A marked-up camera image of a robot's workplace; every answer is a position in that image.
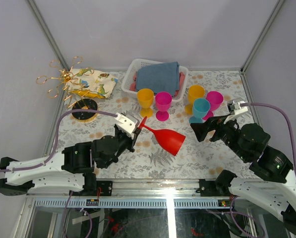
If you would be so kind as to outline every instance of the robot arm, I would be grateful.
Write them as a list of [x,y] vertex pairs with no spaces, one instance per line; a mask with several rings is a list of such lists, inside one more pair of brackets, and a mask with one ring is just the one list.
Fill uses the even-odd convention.
[[[134,152],[133,147],[141,132],[139,121],[133,116],[117,114],[115,119],[114,136],[106,135],[99,140],[66,147],[48,161],[47,157],[25,162],[2,158],[0,169],[9,171],[0,179],[0,192],[14,196],[27,192],[59,193],[71,190],[77,192],[75,195],[97,195],[96,176],[93,173],[95,165],[100,169],[107,168],[111,163],[117,163],[125,150]],[[19,170],[33,166],[34,169]]]
[[199,142],[208,132],[215,130],[210,141],[222,140],[264,181],[269,181],[284,197],[275,197],[250,185],[230,171],[222,171],[215,184],[221,194],[226,192],[241,196],[273,214],[285,227],[296,235],[296,175],[293,164],[279,150],[268,146],[270,135],[255,124],[246,124],[241,129],[236,118],[248,112],[241,99],[228,102],[229,115],[212,117],[204,123],[192,123],[191,127]]

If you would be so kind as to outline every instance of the black round base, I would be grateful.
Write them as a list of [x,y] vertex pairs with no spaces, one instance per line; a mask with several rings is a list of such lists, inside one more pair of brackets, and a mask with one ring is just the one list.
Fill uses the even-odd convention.
[[[97,103],[93,100],[93,99],[83,99],[80,100],[78,102],[76,102],[72,108],[72,110],[74,109],[93,109],[93,110],[97,110],[98,106]],[[92,119],[94,119],[96,117],[96,113],[85,113],[85,112],[80,112],[80,113],[72,113],[73,117],[79,121],[82,122],[87,122],[87,121],[91,121]]]

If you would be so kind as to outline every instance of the floral tablecloth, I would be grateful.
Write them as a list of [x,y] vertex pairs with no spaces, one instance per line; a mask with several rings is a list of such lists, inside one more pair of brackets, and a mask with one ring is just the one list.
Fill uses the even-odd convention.
[[[125,72],[109,72],[118,78],[118,83],[108,99],[95,99],[99,110],[107,112],[130,113],[139,120],[140,106],[136,99],[128,97],[121,90],[121,82]],[[147,125],[153,129],[168,128],[186,136],[185,142],[177,156],[164,151],[157,143],[154,135],[143,129],[135,145],[135,152],[124,152],[118,163],[111,164],[107,169],[95,169],[98,178],[106,179],[214,179],[223,169],[236,173],[241,178],[255,178],[244,164],[221,141],[210,142],[209,133],[205,141],[198,142],[191,129],[188,119],[190,115],[184,112],[188,104],[187,91],[193,84],[202,85],[206,93],[217,90],[224,95],[224,102],[217,109],[215,116],[228,113],[226,101],[241,97],[246,101],[245,91],[238,71],[191,71],[187,77],[188,83],[184,98],[169,109],[170,118],[160,122],[155,118],[157,111],[152,106],[153,117],[147,120]],[[252,123],[251,114],[238,119],[240,125]],[[59,128],[58,151],[75,143],[100,139],[103,135],[114,135],[115,120],[104,115],[88,123],[76,121],[72,116],[63,119]]]

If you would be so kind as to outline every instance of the white wall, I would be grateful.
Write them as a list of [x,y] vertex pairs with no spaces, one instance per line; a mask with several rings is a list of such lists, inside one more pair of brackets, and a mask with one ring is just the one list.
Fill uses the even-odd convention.
[[135,58],[240,68],[277,0],[36,0],[67,61],[127,69]]
[[[57,105],[35,79],[56,75],[55,59],[25,1],[0,1],[0,158],[42,156]],[[11,235],[24,196],[0,194],[0,238]]]
[[[246,75],[255,101],[276,105],[289,115],[296,141],[296,0],[285,3]],[[291,159],[284,118],[271,109],[259,109],[259,115],[271,144]]]

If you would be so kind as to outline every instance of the basket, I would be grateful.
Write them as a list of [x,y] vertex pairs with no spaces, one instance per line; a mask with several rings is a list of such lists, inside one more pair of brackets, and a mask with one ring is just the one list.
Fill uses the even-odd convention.
[[[129,90],[130,85],[134,82],[133,81],[134,74],[144,66],[158,64],[158,63],[162,63],[162,62],[146,60],[146,59],[134,59],[131,65],[129,66],[127,73],[122,81],[122,85],[121,85],[122,91],[127,93],[129,97],[137,98],[137,92],[133,92]],[[183,82],[182,87],[179,89],[178,94],[175,97],[172,97],[172,103],[177,103],[181,101],[186,89],[186,83],[188,79],[188,69],[186,67],[180,66],[179,71],[184,73],[185,80]]]

